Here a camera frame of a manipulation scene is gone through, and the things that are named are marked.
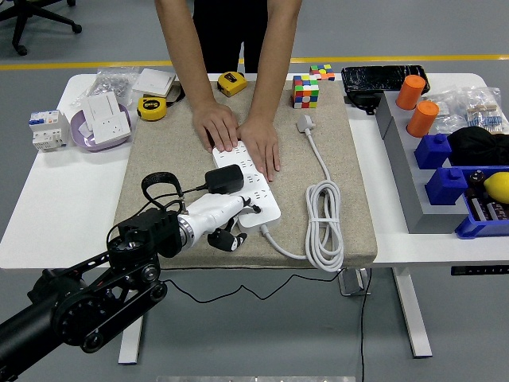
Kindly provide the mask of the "person's left hand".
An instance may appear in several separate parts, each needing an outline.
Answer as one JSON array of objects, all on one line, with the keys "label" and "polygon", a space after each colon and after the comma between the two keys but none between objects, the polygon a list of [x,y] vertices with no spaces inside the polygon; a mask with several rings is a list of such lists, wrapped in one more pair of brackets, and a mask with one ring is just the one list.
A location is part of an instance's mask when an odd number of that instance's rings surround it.
[{"label": "person's left hand", "polygon": [[237,135],[247,148],[256,170],[272,182],[281,168],[278,134],[273,122],[262,116],[249,116],[238,128]]}]

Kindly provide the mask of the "person's right hand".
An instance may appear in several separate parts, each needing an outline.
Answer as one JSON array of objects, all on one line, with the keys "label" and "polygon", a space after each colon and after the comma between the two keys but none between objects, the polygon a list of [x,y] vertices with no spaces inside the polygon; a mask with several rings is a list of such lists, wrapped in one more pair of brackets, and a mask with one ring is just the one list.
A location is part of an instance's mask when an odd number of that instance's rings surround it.
[{"label": "person's right hand", "polygon": [[192,105],[192,124],[203,148],[211,153],[232,151],[238,144],[239,124],[231,109],[215,100],[200,101]]}]

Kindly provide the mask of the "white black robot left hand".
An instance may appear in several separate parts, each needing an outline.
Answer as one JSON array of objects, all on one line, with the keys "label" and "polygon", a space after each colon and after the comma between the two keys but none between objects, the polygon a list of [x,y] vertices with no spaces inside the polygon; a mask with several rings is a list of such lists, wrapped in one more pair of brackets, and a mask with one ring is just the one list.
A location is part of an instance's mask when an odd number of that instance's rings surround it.
[{"label": "white black robot left hand", "polygon": [[246,233],[237,236],[231,233],[235,218],[239,214],[261,211],[249,197],[207,193],[178,214],[182,250],[194,247],[206,235],[212,247],[235,251],[247,238]]}]

